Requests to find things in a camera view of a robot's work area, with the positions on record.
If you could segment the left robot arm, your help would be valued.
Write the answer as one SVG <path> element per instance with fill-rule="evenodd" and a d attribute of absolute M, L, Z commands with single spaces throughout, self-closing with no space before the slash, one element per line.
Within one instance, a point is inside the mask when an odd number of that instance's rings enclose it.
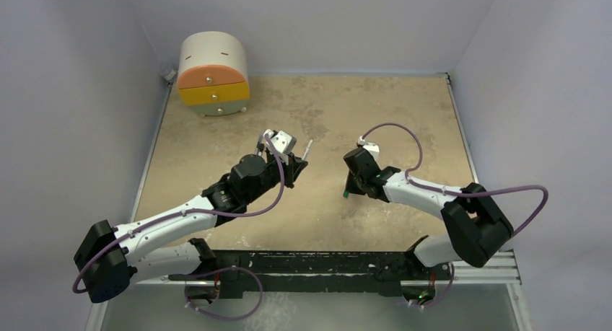
<path fill-rule="evenodd" d="M 197 231 L 221 226 L 236 218 L 259 216 L 274 208 L 248 211 L 248 205 L 276 186 L 292 188 L 308 162 L 293 154 L 287 162 L 255 154 L 244 156 L 230 172 L 194 198 L 143 221 L 91 225 L 74 255 L 78 269 L 72 284 L 75 294 L 87 294 L 92 303 L 108 301 L 125 291 L 142 270 L 138 260 L 164 245 Z"/>

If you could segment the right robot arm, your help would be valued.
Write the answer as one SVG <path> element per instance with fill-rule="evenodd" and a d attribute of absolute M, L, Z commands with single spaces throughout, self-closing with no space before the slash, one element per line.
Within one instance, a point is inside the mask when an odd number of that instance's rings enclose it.
<path fill-rule="evenodd" d="M 414 278 L 423 278 L 446 262 L 482 268 L 515 233 L 492 194 L 480 184 L 444 186 L 410 177 L 399 168 L 382 169 L 363 146 L 343 160 L 349 169 L 347 193 L 410 206 L 444 223 L 444 234 L 424 236 L 407 250 L 405 268 Z"/>

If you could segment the small three-drawer pastel cabinet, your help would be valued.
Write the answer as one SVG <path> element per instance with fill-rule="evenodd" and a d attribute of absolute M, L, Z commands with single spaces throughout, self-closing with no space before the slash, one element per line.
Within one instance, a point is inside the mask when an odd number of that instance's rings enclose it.
<path fill-rule="evenodd" d="M 242 43 L 219 31 L 188 36 L 181 46 L 176 87 L 183 104 L 200 115 L 245 112 L 250 85 Z"/>

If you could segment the white marker black tip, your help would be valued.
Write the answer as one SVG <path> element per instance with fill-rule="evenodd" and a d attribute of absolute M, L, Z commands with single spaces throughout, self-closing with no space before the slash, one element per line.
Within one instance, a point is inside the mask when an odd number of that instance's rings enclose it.
<path fill-rule="evenodd" d="M 307 157 L 308 157 L 308 154 L 310 153 L 310 149 L 311 149 L 312 143 L 313 143 L 313 139 L 311 138 L 308 141 L 308 143 L 307 143 L 307 145 L 305 147 L 305 150 L 304 150 L 304 152 L 302 154 L 302 160 L 303 161 L 307 161 Z"/>

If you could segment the blue pen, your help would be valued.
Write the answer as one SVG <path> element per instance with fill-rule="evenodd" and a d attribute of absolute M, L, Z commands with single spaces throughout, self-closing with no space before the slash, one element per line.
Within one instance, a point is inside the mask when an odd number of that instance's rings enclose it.
<path fill-rule="evenodd" d="M 264 142 L 263 134 L 260 134 L 257 140 L 257 144 L 255 146 L 255 154 L 258 156 L 262 156 L 262 153 L 264 150 L 263 142 Z"/>

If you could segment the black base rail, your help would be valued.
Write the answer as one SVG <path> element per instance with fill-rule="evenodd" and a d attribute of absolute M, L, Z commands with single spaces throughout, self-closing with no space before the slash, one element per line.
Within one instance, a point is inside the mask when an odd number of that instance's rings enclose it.
<path fill-rule="evenodd" d="M 308 252 L 213 250 L 191 239 L 200 260 L 195 270 L 170 275 L 172 281 L 211 281 L 223 299 L 245 292 L 371 293 L 429 302 L 437 283 L 454 276 L 449 263 L 413 268 L 404 252 Z"/>

